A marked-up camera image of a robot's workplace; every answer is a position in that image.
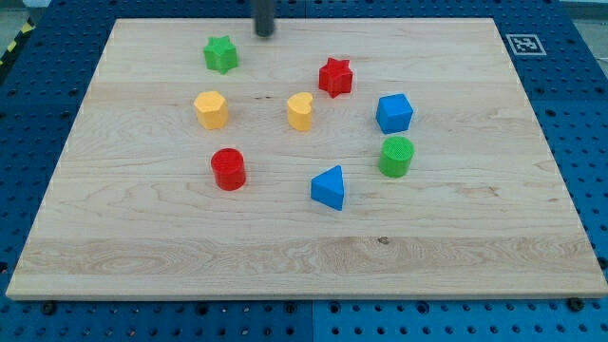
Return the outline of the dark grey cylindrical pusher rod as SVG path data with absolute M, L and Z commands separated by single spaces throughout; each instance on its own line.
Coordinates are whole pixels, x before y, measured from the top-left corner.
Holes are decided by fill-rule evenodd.
M 270 37 L 274 34 L 275 6 L 274 0 L 252 1 L 254 33 L 258 37 Z

